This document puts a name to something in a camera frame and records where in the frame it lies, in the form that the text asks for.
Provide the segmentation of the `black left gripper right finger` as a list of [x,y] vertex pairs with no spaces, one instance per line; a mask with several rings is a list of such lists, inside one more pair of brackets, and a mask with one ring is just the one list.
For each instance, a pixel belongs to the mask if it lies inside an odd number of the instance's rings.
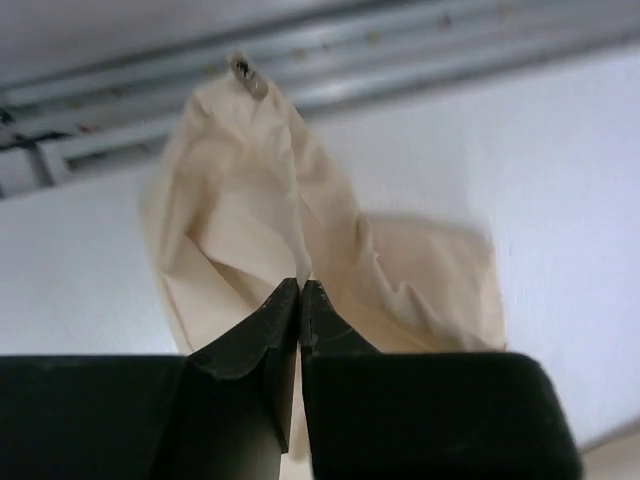
[[358,375],[378,350],[337,313],[317,280],[302,291],[300,347],[313,477],[364,479],[366,408]]

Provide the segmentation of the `beige trousers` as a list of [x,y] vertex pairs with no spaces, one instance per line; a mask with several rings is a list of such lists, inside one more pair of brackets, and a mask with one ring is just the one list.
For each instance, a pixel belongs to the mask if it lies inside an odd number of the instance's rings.
[[319,281],[338,313],[392,353],[506,344],[494,251],[478,233],[370,217],[279,88],[230,74],[194,90],[143,207],[175,342],[191,354],[283,280]]

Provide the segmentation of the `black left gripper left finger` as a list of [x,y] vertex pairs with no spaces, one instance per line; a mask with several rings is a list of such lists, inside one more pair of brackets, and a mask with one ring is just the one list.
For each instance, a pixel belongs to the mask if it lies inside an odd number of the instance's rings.
[[189,358],[187,476],[276,479],[289,450],[299,287],[283,280]]

